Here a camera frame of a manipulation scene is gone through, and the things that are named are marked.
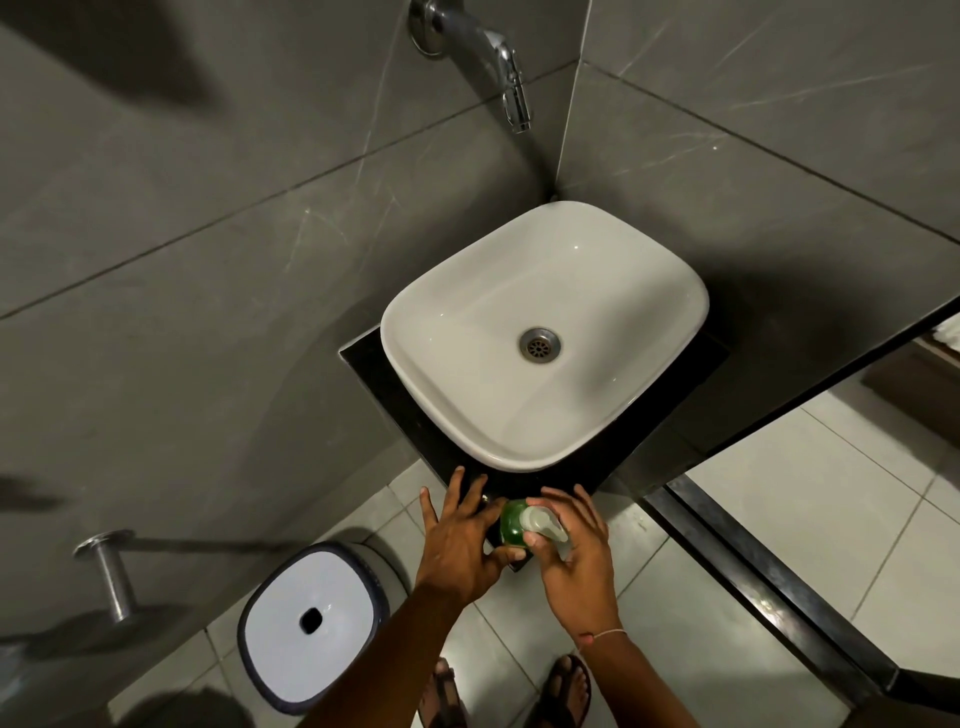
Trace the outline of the person's left hand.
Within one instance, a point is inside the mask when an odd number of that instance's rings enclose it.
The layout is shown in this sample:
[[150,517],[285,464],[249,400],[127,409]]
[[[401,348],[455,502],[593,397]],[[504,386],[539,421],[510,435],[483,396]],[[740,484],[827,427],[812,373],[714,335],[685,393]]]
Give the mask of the person's left hand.
[[[465,472],[463,466],[457,466],[451,474],[440,511],[436,511],[438,525],[424,540],[415,577],[416,587],[442,592],[461,607],[480,599],[501,576],[485,575],[485,554],[490,552],[484,550],[484,545],[488,531],[498,525],[507,503],[501,496],[487,500],[486,524],[475,527],[464,523],[463,498],[471,485],[464,485]],[[487,479],[485,474],[475,478]]]

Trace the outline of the person's right hand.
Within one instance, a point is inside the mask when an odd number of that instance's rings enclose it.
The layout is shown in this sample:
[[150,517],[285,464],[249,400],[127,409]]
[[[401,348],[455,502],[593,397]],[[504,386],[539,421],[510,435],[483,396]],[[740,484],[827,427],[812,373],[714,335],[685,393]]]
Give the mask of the person's right hand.
[[[542,496],[527,499],[545,506]],[[615,588],[614,560],[609,528],[594,506],[594,525],[564,525],[569,542],[560,567],[542,572],[546,600],[575,647],[580,634],[622,628]]]

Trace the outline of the green soap pump bottle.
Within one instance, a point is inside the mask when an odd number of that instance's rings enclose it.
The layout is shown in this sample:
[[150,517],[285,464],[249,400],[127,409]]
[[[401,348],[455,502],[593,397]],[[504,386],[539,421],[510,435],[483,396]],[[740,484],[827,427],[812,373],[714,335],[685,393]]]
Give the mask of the green soap pump bottle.
[[504,505],[498,519],[497,534],[501,547],[519,550],[524,558],[530,556],[529,546],[524,540],[526,533],[534,533],[555,544],[567,544],[570,536],[559,517],[549,507],[529,505],[526,500],[509,500]]

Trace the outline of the person's right forearm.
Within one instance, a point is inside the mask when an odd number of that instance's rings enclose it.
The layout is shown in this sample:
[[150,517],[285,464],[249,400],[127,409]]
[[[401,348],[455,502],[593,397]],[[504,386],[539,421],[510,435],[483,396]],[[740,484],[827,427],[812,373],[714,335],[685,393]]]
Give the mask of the person's right forearm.
[[617,728],[700,728],[625,630],[576,637]]

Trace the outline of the person's left forearm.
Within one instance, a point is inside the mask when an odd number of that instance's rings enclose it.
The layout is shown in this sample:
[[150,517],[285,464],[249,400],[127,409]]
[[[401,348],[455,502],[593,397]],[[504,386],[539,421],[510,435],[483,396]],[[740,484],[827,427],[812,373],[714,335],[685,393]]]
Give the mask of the person's left forearm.
[[419,585],[297,728],[410,728],[453,626],[469,603]]

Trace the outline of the black stone counter slab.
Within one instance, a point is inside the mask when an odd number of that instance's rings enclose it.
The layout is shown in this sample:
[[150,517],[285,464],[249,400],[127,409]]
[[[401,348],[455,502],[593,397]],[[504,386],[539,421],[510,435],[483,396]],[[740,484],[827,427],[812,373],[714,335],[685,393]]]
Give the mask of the black stone counter slab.
[[612,424],[572,454],[533,472],[508,472],[486,466],[440,431],[403,386],[387,360],[374,329],[347,346],[342,358],[378,405],[399,427],[435,475],[444,479],[457,465],[470,477],[486,474],[486,491],[521,498],[539,495],[543,487],[571,491],[574,484],[589,493],[613,478],[619,495],[637,502],[678,535],[683,547],[714,575],[723,572],[723,551],[743,556],[746,531],[687,471],[696,451],[667,425],[667,418],[725,361],[728,351],[709,334],[697,333],[666,372]]

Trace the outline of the chrome sink drain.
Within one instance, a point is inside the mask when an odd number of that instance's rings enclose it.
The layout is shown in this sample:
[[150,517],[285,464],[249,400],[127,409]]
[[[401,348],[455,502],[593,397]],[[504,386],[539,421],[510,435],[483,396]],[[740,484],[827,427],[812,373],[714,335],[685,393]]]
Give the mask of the chrome sink drain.
[[554,361],[561,354],[562,339],[553,330],[536,326],[519,335],[517,347],[524,360],[543,365]]

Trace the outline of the white plastic stool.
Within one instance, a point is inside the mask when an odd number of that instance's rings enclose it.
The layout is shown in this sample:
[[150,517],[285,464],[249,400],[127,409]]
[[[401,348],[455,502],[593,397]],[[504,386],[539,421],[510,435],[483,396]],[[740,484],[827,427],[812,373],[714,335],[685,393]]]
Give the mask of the white plastic stool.
[[305,716],[406,596],[399,574],[366,544],[307,546],[244,605],[236,643],[247,678],[272,709]]

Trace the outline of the black door threshold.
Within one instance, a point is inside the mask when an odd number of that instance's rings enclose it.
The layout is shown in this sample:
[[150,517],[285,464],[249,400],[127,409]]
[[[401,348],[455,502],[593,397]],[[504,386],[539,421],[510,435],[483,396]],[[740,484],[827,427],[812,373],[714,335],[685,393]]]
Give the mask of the black door threshold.
[[897,665],[689,476],[639,505],[846,707],[889,698],[960,718],[960,677]]

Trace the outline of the white ceramic sink basin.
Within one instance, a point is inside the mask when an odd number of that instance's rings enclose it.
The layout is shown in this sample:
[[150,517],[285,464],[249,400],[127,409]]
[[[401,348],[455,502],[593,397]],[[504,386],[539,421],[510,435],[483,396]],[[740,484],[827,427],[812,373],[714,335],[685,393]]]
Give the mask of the white ceramic sink basin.
[[[709,307],[702,279],[672,251],[594,205],[561,200],[421,275],[379,330],[405,389],[454,444],[527,473],[605,430],[690,345]],[[550,363],[519,352],[535,327],[561,339]]]

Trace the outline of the brown wooden furniture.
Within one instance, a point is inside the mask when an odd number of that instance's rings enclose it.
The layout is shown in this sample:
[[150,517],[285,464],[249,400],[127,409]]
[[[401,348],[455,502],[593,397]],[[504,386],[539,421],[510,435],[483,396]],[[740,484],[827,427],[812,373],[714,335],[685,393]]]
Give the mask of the brown wooden furniture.
[[960,451],[960,312],[871,364],[862,382]]

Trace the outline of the chrome wall bar holder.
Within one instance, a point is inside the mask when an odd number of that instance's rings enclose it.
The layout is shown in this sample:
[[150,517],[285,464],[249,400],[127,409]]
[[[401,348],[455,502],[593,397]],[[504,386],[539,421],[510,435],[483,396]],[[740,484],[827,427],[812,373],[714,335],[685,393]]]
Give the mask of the chrome wall bar holder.
[[107,609],[114,625],[128,623],[138,611],[138,601],[120,553],[135,537],[131,529],[102,532],[80,542],[73,551],[77,560],[91,561],[102,577]]

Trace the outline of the chrome wall tap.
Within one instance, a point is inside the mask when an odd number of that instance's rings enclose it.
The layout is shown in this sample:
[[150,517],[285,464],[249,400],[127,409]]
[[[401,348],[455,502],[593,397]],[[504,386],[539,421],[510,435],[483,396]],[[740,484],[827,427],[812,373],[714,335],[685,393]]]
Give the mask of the chrome wall tap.
[[516,135],[532,128],[532,109],[514,44],[505,34],[484,26],[464,0],[409,0],[407,31],[426,59],[466,58],[476,62],[496,84],[507,126]]

